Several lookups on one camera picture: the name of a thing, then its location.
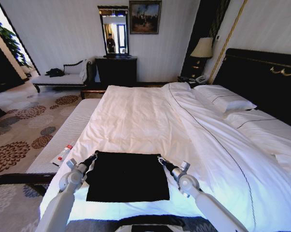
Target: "picture frame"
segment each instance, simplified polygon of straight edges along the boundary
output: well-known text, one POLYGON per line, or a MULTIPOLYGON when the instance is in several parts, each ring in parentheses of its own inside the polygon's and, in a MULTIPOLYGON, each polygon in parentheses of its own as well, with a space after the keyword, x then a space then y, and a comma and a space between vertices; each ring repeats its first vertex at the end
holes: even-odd
POLYGON ((129 1, 130 34, 158 34, 162 1, 129 1))

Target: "carpet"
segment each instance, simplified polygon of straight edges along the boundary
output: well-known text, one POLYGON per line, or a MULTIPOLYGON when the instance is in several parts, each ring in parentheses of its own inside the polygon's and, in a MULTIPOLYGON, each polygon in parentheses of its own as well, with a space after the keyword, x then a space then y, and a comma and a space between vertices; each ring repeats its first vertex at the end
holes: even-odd
MULTIPOLYGON (((92 94, 91 98, 101 98, 92 94)), ((24 173, 81 101, 80 89, 30 83, 0 93, 0 175, 24 173)), ((25 185, 0 186, 0 232, 35 231, 42 197, 25 185)))

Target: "mirror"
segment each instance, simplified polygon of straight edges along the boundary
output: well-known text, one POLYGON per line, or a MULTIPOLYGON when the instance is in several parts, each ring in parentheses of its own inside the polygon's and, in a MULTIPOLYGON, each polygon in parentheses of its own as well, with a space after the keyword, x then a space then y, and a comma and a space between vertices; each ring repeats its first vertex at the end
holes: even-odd
POLYGON ((128 47, 128 7, 98 6, 103 40, 107 56, 127 56, 128 47))

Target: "table lamp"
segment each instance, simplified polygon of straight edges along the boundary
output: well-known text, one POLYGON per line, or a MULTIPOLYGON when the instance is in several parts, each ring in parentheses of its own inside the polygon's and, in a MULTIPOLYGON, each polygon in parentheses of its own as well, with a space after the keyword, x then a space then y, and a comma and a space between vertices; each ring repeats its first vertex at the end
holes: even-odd
POLYGON ((192 62, 192 78, 196 78, 202 74, 207 59, 212 57, 212 42, 212 37, 200 38, 197 46, 190 54, 191 57, 198 58, 192 62))

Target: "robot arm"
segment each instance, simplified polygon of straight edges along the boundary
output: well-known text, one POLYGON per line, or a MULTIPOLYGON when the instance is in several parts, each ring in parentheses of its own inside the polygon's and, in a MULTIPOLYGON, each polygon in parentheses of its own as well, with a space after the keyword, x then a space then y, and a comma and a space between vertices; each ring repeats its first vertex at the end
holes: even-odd
POLYGON ((189 163, 183 162, 179 168, 162 157, 158 157, 158 160, 170 171, 179 185, 180 192, 195 199, 197 207, 219 232, 247 232, 243 224, 219 201, 200 189, 195 177, 187 174, 189 163))
POLYGON ((71 172, 62 176, 59 181, 60 191, 46 208, 36 232, 60 232, 65 231, 67 221, 74 203, 74 192, 78 190, 86 179, 86 172, 97 159, 97 153, 76 165, 71 159, 67 162, 71 172))

